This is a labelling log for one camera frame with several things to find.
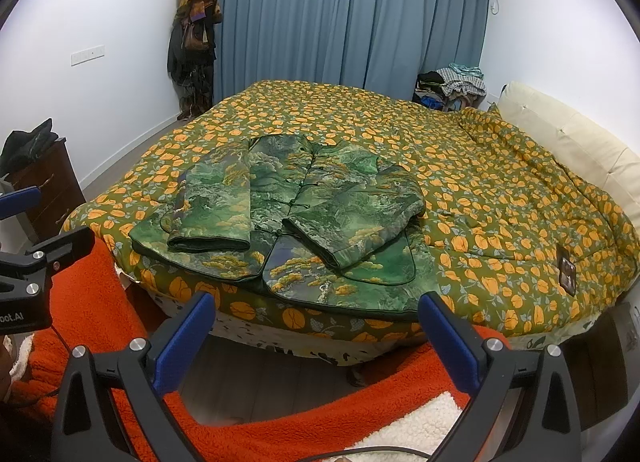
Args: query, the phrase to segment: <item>black cable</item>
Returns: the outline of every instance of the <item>black cable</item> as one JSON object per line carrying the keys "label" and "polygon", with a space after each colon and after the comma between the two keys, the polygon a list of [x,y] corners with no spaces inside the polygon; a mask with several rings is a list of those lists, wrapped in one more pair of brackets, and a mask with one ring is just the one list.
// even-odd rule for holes
{"label": "black cable", "polygon": [[[69,355],[71,355],[71,349],[69,348],[69,345],[66,343],[65,339],[62,337],[62,334],[58,332],[58,330],[53,326],[53,324],[51,324],[50,328],[55,333],[55,335],[58,336],[58,339],[60,340],[60,343],[62,343],[63,346],[65,347],[66,352]],[[41,395],[40,397],[32,398],[31,400],[26,400],[25,402],[6,402],[4,405],[8,406],[9,408],[28,408],[29,406],[33,406],[34,404],[37,404],[38,401],[41,400],[41,398],[53,397],[54,395],[58,395],[59,391],[60,391],[60,387],[50,391],[48,394],[44,394],[44,395]]]}
{"label": "black cable", "polygon": [[311,457],[301,458],[296,462],[313,462],[313,460],[324,460],[325,458],[339,457],[342,455],[355,455],[356,453],[369,453],[372,451],[399,451],[401,453],[409,453],[411,455],[422,457],[425,460],[431,456],[428,453],[425,453],[424,451],[418,451],[417,449],[411,449],[409,447],[367,446],[367,447],[355,447],[350,449],[343,449],[342,451],[333,451],[331,453],[321,453],[319,455],[313,455]]}

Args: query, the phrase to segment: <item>green bedspread with orange flowers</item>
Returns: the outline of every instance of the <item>green bedspread with orange flowers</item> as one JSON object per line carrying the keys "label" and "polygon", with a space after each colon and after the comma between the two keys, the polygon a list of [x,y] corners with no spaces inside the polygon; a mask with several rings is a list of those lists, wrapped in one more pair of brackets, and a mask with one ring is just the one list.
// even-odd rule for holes
{"label": "green bedspread with orange flowers", "polygon": [[[130,230],[175,198],[187,168],[223,143],[278,133],[329,145],[350,141],[414,174],[427,208],[407,229],[416,276],[429,265],[430,288],[452,311],[512,340],[576,333],[638,272],[640,243],[615,201],[497,112],[442,113],[356,88],[298,81],[255,83],[164,135],[118,184],[73,211],[65,229],[90,226],[147,290],[180,301],[209,291],[220,312],[246,321],[348,341],[417,333],[412,312],[353,316],[348,306],[309,308],[132,249]],[[576,265],[575,296],[558,283],[557,245]],[[264,267],[267,279],[313,268],[305,262]],[[340,287],[333,290],[344,291]]]}

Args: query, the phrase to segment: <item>wooden nightstand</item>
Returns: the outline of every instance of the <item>wooden nightstand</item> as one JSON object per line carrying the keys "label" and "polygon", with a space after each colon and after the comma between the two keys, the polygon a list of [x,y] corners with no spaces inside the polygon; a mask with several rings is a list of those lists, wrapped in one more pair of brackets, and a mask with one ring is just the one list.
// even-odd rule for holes
{"label": "wooden nightstand", "polygon": [[[85,202],[66,153],[65,142],[65,137],[57,139],[35,163],[5,178],[14,189],[40,188],[40,205],[25,212],[37,241],[57,235],[66,217]],[[25,231],[33,241],[30,230]]]}

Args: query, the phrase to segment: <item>curtain fold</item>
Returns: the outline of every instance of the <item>curtain fold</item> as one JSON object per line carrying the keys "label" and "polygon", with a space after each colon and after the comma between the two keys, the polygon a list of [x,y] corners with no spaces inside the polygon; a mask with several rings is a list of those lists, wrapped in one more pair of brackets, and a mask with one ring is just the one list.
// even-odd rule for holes
{"label": "curtain fold", "polygon": [[488,0],[219,0],[216,100],[257,80],[411,99],[419,72],[477,65]]}

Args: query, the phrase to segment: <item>cream headboard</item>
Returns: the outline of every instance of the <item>cream headboard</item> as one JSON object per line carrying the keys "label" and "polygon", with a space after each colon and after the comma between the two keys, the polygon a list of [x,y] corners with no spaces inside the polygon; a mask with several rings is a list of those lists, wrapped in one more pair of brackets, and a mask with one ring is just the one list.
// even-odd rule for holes
{"label": "cream headboard", "polygon": [[573,108],[516,81],[507,85],[498,109],[559,163],[611,195],[640,234],[640,157],[622,141]]}

